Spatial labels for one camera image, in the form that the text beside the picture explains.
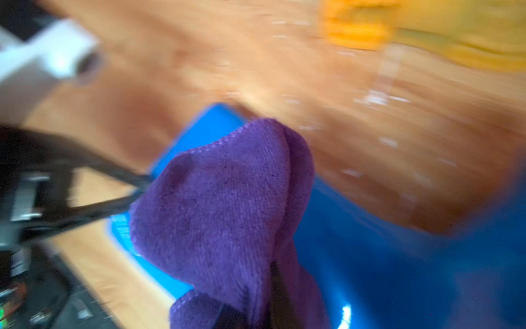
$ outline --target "black device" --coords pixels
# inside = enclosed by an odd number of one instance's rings
[[[70,207],[69,189],[80,167],[136,186],[137,192]],[[38,244],[128,210],[150,182],[64,137],[0,126],[0,320],[9,328],[116,328],[59,256],[47,255]]]

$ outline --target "purple microfiber cloth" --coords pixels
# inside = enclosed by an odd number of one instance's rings
[[[314,180],[305,140],[273,119],[253,121],[176,156],[130,210],[131,241],[194,290],[170,310],[171,328],[210,329],[221,303],[264,320],[275,261],[304,328],[329,328],[292,236]]]

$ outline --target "wooden surface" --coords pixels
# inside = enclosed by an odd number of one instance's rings
[[[95,33],[106,64],[92,84],[55,90],[27,126],[70,135],[139,171],[202,108],[228,101],[298,130],[318,173],[353,202],[445,232],[499,186],[524,145],[525,75],[399,45],[329,45],[316,1],[43,4]],[[388,104],[370,89],[392,96]],[[83,184],[83,202],[124,192],[92,175]],[[105,223],[55,243],[124,327],[167,327],[171,299],[117,251]]]

